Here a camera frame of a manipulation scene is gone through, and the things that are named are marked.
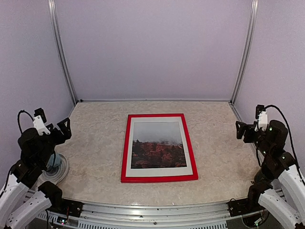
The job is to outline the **white photo paper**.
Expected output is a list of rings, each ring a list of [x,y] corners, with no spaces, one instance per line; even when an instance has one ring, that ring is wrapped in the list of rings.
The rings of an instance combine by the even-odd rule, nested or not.
[[[133,125],[131,169],[186,167],[178,122]]]

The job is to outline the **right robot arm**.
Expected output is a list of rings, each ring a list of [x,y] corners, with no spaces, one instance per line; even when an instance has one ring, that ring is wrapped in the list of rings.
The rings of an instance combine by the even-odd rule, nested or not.
[[[266,130],[256,129],[237,121],[236,137],[245,143],[253,143],[264,154],[264,160],[249,187],[248,196],[240,201],[240,208],[253,212],[265,208],[285,229],[305,227],[305,186],[304,176],[298,172],[296,160],[284,150],[288,129],[277,120],[271,120]],[[296,208],[279,197],[271,183],[274,180],[288,191]]]

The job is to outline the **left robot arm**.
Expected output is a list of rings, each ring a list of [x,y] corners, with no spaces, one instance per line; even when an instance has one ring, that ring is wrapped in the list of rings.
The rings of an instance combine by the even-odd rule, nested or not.
[[[15,208],[21,197],[30,190],[43,171],[46,171],[55,147],[71,138],[70,119],[45,126],[41,116],[33,118],[33,127],[21,133],[18,144],[20,160],[9,170],[6,182],[0,191],[0,227],[22,229],[39,213],[53,208],[62,212],[67,202],[62,190],[50,181],[42,183],[35,194],[20,207]]]

